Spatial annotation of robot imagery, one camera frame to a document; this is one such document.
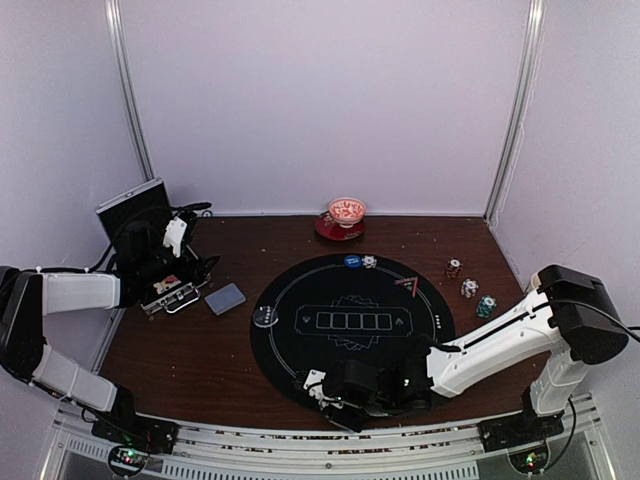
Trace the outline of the red black triangle marker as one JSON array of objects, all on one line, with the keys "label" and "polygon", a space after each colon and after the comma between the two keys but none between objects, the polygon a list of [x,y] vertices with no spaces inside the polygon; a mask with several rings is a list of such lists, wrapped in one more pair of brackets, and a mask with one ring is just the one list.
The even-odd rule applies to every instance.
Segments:
[{"label": "red black triangle marker", "polygon": [[415,297],[418,291],[419,278],[417,276],[402,278],[395,281],[395,284],[411,293]]}]

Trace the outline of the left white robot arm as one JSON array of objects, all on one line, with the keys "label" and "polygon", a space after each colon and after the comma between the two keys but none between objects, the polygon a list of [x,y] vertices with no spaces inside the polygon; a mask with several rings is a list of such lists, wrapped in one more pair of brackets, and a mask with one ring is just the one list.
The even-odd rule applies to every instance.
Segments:
[{"label": "left white robot arm", "polygon": [[210,203],[149,206],[116,230],[100,260],[84,269],[1,269],[1,366],[13,378],[77,402],[123,444],[144,433],[132,393],[55,351],[44,335],[50,314],[140,305],[174,314],[196,302],[218,257],[190,246]]}]

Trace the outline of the blue cream poker chip stack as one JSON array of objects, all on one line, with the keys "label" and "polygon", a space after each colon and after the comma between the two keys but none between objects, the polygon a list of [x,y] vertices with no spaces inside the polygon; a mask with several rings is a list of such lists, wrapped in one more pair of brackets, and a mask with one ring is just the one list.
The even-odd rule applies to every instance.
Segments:
[{"label": "blue cream poker chip stack", "polygon": [[479,289],[479,283],[475,279],[467,278],[461,284],[460,293],[466,299],[473,298]]}]

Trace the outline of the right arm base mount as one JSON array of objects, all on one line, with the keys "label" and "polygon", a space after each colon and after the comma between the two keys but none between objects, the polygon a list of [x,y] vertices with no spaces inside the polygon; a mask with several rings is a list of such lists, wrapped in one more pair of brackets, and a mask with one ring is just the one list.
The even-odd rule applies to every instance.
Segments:
[{"label": "right arm base mount", "polygon": [[548,440],[562,434],[564,425],[557,417],[525,420],[516,414],[482,421],[478,430],[486,453],[505,450],[516,472],[532,476],[551,465]]}]

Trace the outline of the grey dealer button disc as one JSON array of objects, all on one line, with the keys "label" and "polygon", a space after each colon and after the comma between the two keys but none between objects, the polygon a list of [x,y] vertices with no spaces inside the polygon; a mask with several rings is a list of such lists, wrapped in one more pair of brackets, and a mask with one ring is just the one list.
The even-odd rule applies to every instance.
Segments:
[{"label": "grey dealer button disc", "polygon": [[278,323],[279,316],[272,306],[259,306],[252,315],[253,325],[257,328],[270,328]]}]

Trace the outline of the blue cream chips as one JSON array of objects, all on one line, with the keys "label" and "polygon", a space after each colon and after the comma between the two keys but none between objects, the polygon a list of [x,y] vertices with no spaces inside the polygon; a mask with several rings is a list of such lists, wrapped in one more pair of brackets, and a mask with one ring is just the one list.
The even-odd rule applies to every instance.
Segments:
[{"label": "blue cream chips", "polygon": [[362,266],[367,269],[375,268],[377,265],[377,259],[373,255],[364,255],[361,258]]}]

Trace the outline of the blue small blind button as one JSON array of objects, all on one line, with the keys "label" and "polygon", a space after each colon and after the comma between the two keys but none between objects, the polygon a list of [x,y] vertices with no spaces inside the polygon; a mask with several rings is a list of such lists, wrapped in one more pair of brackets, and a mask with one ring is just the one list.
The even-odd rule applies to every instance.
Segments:
[{"label": "blue small blind button", "polygon": [[351,254],[344,258],[344,265],[348,268],[360,268],[362,266],[362,257],[359,255]]}]

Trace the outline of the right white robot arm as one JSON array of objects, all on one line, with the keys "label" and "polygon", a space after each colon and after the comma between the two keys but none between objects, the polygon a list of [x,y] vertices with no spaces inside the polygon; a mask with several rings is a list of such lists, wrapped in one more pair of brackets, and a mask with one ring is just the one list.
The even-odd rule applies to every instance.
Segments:
[{"label": "right white robot arm", "polygon": [[534,274],[524,298],[498,318],[455,340],[423,336],[391,370],[347,360],[312,370],[303,385],[333,424],[359,432],[375,417],[430,411],[470,386],[542,352],[551,355],[513,419],[519,440],[535,440],[563,411],[589,367],[639,337],[624,325],[603,284],[560,265]]}]

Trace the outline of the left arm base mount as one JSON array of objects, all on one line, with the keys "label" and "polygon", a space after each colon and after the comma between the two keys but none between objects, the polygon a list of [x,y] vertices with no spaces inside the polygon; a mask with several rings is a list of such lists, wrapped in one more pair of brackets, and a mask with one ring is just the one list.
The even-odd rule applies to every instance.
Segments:
[{"label": "left arm base mount", "polygon": [[137,417],[126,429],[104,416],[95,415],[93,436],[114,443],[107,454],[107,466],[117,477],[131,478],[140,474],[153,455],[171,454],[179,426],[175,422]]}]

